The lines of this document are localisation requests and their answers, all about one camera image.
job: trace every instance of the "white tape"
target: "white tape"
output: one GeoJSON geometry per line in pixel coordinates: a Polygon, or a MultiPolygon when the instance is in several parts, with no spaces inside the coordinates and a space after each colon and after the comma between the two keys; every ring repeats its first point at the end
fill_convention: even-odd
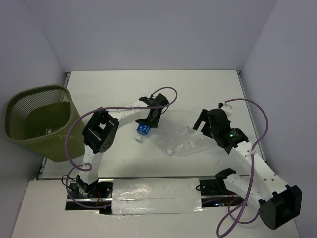
{"type": "Polygon", "coordinates": [[[115,180],[113,214],[193,213],[202,211],[198,178],[115,180]]]}

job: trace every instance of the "bottle cap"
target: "bottle cap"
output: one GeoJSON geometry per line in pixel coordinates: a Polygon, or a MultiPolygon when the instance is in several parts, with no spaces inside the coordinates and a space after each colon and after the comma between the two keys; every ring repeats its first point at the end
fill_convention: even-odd
{"type": "Polygon", "coordinates": [[[142,141],[142,136],[141,136],[141,135],[137,135],[137,136],[135,137],[135,140],[141,143],[141,141],[142,141]]]}
{"type": "Polygon", "coordinates": [[[169,156],[172,156],[172,155],[173,155],[173,150],[169,148],[169,149],[167,150],[167,154],[168,154],[169,156]]]}

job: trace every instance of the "empty plastic bottle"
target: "empty plastic bottle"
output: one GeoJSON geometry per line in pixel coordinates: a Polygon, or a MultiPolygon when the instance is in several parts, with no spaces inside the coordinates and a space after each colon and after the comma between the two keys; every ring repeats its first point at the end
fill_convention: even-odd
{"type": "Polygon", "coordinates": [[[165,134],[158,139],[158,146],[161,150],[166,151],[175,144],[187,140],[194,132],[189,126],[179,128],[177,131],[165,134]]]}
{"type": "Polygon", "coordinates": [[[167,154],[181,157],[208,150],[210,147],[210,140],[203,135],[198,135],[167,149],[167,154]]]}

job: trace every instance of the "white enclosure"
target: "white enclosure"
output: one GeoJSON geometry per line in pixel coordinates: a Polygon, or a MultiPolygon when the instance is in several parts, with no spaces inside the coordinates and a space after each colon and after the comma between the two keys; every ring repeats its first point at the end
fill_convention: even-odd
{"type": "MultiPolygon", "coordinates": [[[[314,0],[3,0],[1,109],[22,90],[63,84],[74,70],[241,70],[246,97],[270,120],[266,159],[302,190],[295,222],[300,236],[311,238],[317,233],[316,12],[314,0]]],[[[251,110],[261,134],[264,120],[251,110]]],[[[8,238],[41,156],[0,132],[0,228],[8,238]]]]}

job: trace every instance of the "blue label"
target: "blue label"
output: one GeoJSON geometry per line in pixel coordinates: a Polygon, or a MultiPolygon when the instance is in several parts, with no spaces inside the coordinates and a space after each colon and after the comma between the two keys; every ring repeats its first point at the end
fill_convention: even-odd
{"type": "Polygon", "coordinates": [[[141,135],[147,135],[149,133],[149,130],[150,130],[150,127],[143,123],[140,123],[137,128],[137,132],[141,135]]]}

